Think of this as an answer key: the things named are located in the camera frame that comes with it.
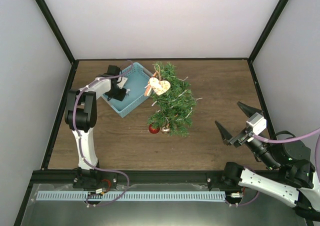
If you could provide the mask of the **gingerbread figure ornament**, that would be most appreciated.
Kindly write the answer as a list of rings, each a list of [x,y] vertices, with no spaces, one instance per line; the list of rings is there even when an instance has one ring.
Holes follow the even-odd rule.
[[[144,92],[145,97],[149,97],[151,95],[154,84],[159,81],[158,76],[159,76],[159,73],[156,71],[152,75],[152,77],[150,77],[150,79],[147,83],[147,86],[145,87],[145,92]]]

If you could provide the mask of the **brown heart ornament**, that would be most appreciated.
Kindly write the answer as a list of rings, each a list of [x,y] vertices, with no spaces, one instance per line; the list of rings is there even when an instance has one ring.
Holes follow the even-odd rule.
[[[148,86],[157,96],[161,96],[171,88],[171,83],[162,76],[160,64],[155,64],[154,69],[155,74],[149,79]]]

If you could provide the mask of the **red ball ornament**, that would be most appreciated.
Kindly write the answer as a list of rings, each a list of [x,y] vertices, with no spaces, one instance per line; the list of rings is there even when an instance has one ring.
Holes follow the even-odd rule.
[[[160,127],[154,126],[152,123],[148,126],[148,130],[151,134],[157,134],[160,132]]]

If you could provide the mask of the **small green christmas tree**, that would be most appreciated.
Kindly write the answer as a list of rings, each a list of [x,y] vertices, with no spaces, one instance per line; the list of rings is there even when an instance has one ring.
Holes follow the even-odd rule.
[[[161,65],[161,74],[171,84],[170,89],[157,96],[152,90],[152,107],[157,107],[155,112],[148,117],[147,124],[153,124],[161,128],[169,125],[171,136],[186,137],[192,126],[192,115],[194,114],[198,99],[194,97],[187,79],[177,76],[176,67],[170,62],[157,61],[153,64]]]

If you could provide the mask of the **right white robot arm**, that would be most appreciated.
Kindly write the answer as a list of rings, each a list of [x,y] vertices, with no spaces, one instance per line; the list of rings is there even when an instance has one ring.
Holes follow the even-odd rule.
[[[240,101],[237,105],[247,116],[245,128],[232,136],[216,121],[223,143],[236,148],[246,145],[257,162],[277,174],[270,179],[235,162],[227,162],[221,177],[223,184],[229,188],[250,188],[264,193],[286,204],[305,220],[318,222],[320,176],[310,160],[311,149],[302,142],[301,136],[296,137],[289,131],[279,132],[288,136],[282,140],[263,137],[261,134],[267,128],[263,111]]]

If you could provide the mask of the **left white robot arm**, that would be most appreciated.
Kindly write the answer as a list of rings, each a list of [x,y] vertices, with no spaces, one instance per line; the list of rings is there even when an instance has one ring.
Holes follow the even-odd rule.
[[[123,101],[127,94],[124,88],[125,74],[116,65],[109,65],[107,72],[93,82],[67,94],[64,120],[72,130],[78,151],[78,167],[96,170],[99,160],[94,146],[94,127],[98,119],[97,99],[106,95],[107,100]]]

